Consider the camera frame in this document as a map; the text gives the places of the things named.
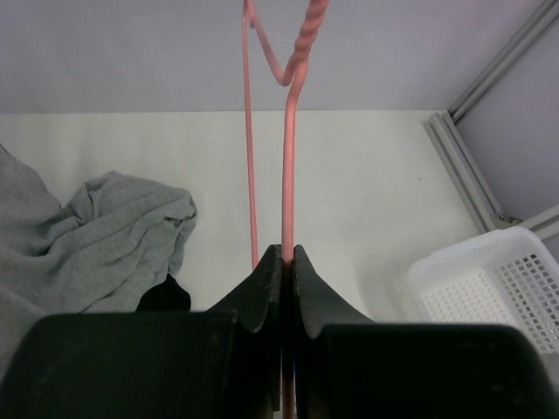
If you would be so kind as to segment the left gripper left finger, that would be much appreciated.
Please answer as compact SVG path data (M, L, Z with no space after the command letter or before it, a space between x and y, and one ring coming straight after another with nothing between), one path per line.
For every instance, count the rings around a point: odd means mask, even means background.
M283 272L281 246L270 245L252 273L208 312L234 312L248 333L258 333L269 313L278 311Z

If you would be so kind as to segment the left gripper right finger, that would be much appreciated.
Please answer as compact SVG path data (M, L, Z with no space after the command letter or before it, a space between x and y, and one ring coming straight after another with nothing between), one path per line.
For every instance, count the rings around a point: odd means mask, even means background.
M322 279L302 245L296 245L293 252L293 292L310 339L317 339L325 326L374 323Z

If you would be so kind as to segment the pink hanger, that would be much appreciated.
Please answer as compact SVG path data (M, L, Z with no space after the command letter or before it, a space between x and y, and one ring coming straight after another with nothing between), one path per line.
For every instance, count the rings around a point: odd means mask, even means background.
M294 360L291 334L293 310L292 266L294 260L294 160L296 111L301 90L307 78L308 58L324 21L327 1L310 1L299 35L294 42L293 53L282 68L267 39L263 24L252 1L243 2L242 11L242 57L244 78L245 140L248 170L248 196L251 234L252 263L259 261L258 228L255 194L254 155L252 138L252 103L250 90L250 66L248 30L257 33L266 62L280 86L288 87L284 116L282 207L281 207L281 257L282 278L280 283L280 331L281 331L281 416L295 417Z

